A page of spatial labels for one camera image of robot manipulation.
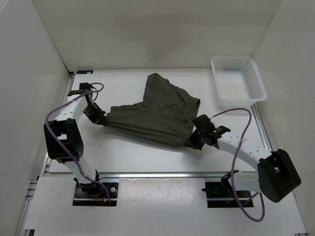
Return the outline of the olive green shorts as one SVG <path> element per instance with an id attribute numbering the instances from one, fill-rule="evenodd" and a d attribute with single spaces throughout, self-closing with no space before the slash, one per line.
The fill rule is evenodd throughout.
<path id="1" fill-rule="evenodd" d="M 193 132 L 200 99 L 157 73 L 147 77 L 143 100 L 112 106 L 105 125 L 137 138 L 183 148 Z"/>

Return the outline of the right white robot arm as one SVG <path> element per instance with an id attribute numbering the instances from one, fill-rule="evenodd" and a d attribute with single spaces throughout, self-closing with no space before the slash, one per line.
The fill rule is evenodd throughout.
<path id="1" fill-rule="evenodd" d="M 288 155 L 282 149 L 277 151 L 259 147 L 239 138 L 230 129 L 219 126 L 208 130 L 196 129 L 188 139 L 192 149 L 201 150 L 204 145 L 235 154 L 237 158 L 252 166 L 254 172 L 236 171 L 223 177 L 221 191 L 233 196 L 238 191 L 263 194 L 278 203 L 301 184 L 301 179 Z"/>

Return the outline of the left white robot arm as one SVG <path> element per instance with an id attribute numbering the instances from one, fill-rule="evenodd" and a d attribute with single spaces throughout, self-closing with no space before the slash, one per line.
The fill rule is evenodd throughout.
<path id="1" fill-rule="evenodd" d="M 46 115 L 44 134 L 49 158 L 65 165 L 83 192 L 98 197 L 105 186 L 98 171 L 83 156 L 84 144 L 77 124 L 82 114 L 94 124 L 104 124 L 105 112 L 93 101 L 92 93 L 87 88 L 70 91 L 68 101 Z"/>

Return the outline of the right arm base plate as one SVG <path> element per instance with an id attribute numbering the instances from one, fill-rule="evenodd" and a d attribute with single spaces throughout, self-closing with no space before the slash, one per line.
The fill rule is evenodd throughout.
<path id="1" fill-rule="evenodd" d="M 225 189 L 221 182 L 205 182 L 202 189 L 206 193 L 208 208 L 237 208 L 239 207 L 232 190 Z M 236 191 L 239 201 L 244 207 L 253 207 L 250 191 Z"/>

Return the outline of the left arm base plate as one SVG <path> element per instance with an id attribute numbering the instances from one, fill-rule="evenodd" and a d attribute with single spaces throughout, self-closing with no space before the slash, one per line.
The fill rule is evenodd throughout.
<path id="1" fill-rule="evenodd" d="M 73 206 L 115 207 L 119 190 L 118 182 L 79 184 L 77 178 L 73 194 Z"/>

